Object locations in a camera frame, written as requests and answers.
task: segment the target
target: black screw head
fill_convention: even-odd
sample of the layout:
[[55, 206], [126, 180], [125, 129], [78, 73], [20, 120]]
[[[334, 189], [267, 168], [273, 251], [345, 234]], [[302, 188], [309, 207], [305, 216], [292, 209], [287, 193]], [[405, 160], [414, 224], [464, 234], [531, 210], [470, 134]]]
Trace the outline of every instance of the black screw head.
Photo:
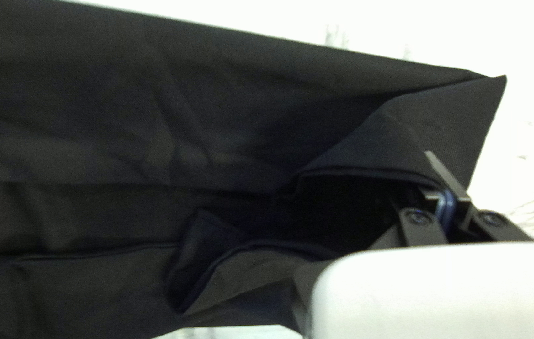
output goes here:
[[428, 226], [432, 223], [430, 217], [419, 209], [407, 211], [405, 217], [410, 223], [416, 226]]
[[480, 218], [488, 226], [493, 226], [493, 227], [505, 226], [504, 218], [496, 212], [481, 211]]

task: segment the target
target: black fabric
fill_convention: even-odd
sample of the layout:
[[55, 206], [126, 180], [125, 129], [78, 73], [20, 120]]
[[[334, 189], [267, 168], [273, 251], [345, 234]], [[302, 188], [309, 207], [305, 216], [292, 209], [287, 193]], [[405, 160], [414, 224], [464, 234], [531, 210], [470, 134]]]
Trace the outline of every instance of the black fabric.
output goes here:
[[504, 77], [0, 0], [0, 338], [298, 330], [395, 182], [468, 185]]

